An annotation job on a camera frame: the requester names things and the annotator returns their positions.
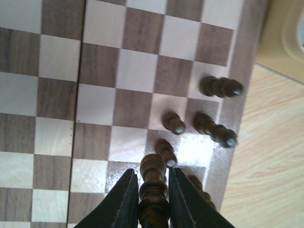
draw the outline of dark brown chess piece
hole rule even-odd
[[[201,194],[201,196],[204,198],[204,200],[213,208],[216,210],[215,204],[211,200],[211,196],[209,193],[203,191],[203,185],[200,182],[200,180],[194,176],[194,175],[189,175],[188,176],[189,180],[192,182],[192,184],[196,187],[198,192]]]
[[[168,228],[170,205],[167,185],[163,182],[166,174],[165,161],[158,154],[148,154],[140,166],[144,184],[139,189],[141,202],[138,205],[138,219],[143,228]]]
[[[223,125],[216,125],[207,114],[196,113],[193,125],[198,133],[210,135],[213,141],[218,142],[224,148],[235,147],[237,145],[236,133]]]
[[[182,134],[186,130],[185,123],[180,119],[175,112],[167,112],[162,117],[163,126],[173,134]]]
[[[243,93],[243,85],[238,81],[222,77],[208,76],[201,80],[199,90],[206,96],[234,97]]]
[[[159,139],[155,145],[155,152],[164,159],[168,168],[176,166],[177,158],[174,154],[173,147],[168,141]]]

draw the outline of light wood surface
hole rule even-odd
[[[255,66],[221,214],[236,227],[304,227],[304,86]]]

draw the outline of pawn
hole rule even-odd
[[[234,97],[243,93],[243,86],[238,81],[222,77],[205,77],[199,84],[199,90],[206,96]]]
[[[197,191],[200,193],[200,195],[204,198],[204,200],[213,208],[216,210],[215,204],[211,200],[211,196],[209,193],[203,191],[203,185],[200,182],[200,180],[194,176],[194,175],[189,175],[188,179],[191,181],[191,183],[194,185],[194,187],[197,189]]]
[[[168,168],[176,166],[177,158],[174,154],[173,147],[168,141],[160,139],[155,145],[155,152],[166,162]]]
[[[162,125],[173,134],[182,134],[186,130],[185,123],[175,112],[167,112],[162,118]]]
[[[231,148],[237,145],[236,133],[223,125],[216,125],[207,114],[196,113],[193,125],[198,133],[210,135],[213,141],[224,148]]]

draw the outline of chessboard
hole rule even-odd
[[[233,149],[192,126],[238,132],[266,0],[0,2],[0,227],[73,227],[163,138],[218,210]],[[205,76],[239,81],[205,96]],[[162,115],[174,111],[186,132]]]

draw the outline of chess piece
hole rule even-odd
[[[199,90],[206,96],[234,97],[243,93],[243,86],[238,81],[222,77],[205,77],[199,84]]]
[[[194,175],[189,175],[188,179],[191,181],[191,183],[195,186],[195,188],[198,190],[198,192],[201,194],[201,196],[204,198],[204,200],[213,208],[216,210],[215,204],[211,200],[211,196],[209,193],[203,191],[203,185],[200,182],[200,180],[194,176]]]
[[[212,140],[218,142],[224,148],[237,145],[237,135],[233,130],[223,125],[216,125],[213,119],[204,113],[197,113],[193,120],[194,128],[200,134],[208,134]]]
[[[155,152],[163,158],[168,168],[176,166],[177,158],[174,154],[173,147],[168,141],[164,139],[158,140],[155,145]]]
[[[141,202],[138,205],[138,219],[143,228],[168,228],[170,205],[167,185],[163,182],[166,174],[165,161],[158,154],[146,155],[140,165],[144,184],[139,189]]]
[[[173,134],[182,134],[186,130],[185,123],[174,112],[167,112],[162,118],[162,124]]]

